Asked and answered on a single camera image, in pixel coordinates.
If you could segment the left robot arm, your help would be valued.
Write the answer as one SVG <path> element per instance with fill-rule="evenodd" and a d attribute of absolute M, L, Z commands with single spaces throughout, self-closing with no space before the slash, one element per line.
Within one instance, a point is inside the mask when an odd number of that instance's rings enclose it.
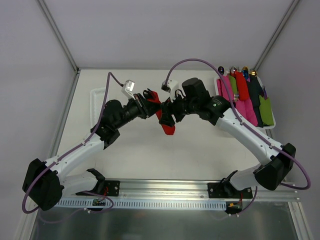
<path fill-rule="evenodd" d="M 160 110 L 159 96 L 150 89 L 133 94 L 126 105 L 116 99 L 104 100 L 97 123 L 80 143 L 60 155 L 45 161 L 36 158 L 29 164 L 22 185 L 23 202 L 31 198 L 37 209 L 47 211 L 65 196 L 107 193 L 106 179 L 96 169 L 78 175 L 69 175 L 70 172 L 113 144 L 120 136 L 121 127 L 136 118 L 147 119 Z"/>

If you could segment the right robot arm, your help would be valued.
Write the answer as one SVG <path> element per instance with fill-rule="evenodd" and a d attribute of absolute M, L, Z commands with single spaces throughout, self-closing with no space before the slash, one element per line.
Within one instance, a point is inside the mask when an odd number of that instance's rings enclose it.
<path fill-rule="evenodd" d="M 182 83 L 184 96 L 178 94 L 175 80 L 164 81 L 161 88 L 170 97 L 162 104 L 160 123 L 172 127 L 184 116 L 196 114 L 232 135 L 257 158 L 257 165 L 235 170 L 224 180 L 223 190 L 228 197 L 235 198 L 245 188 L 256 186 L 274 191 L 292 169 L 290 158 L 296 153 L 292 144 L 282 145 L 258 131 L 224 97 L 210 96 L 200 79 L 194 77 Z"/>

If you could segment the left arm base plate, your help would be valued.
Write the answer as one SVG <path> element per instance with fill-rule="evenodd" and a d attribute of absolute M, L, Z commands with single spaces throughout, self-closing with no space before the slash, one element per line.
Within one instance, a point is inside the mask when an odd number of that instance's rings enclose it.
<path fill-rule="evenodd" d="M 88 192 L 107 197 L 118 197 L 120 183 L 119 180 L 99 180 L 96 186 Z"/>

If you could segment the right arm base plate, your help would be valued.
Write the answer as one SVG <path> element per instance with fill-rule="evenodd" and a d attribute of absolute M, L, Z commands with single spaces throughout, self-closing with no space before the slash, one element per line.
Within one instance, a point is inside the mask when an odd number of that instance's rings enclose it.
<path fill-rule="evenodd" d="M 210 199 L 252 199 L 253 191 L 249 188 L 235 189 L 229 182 L 207 183 L 208 197 Z"/>

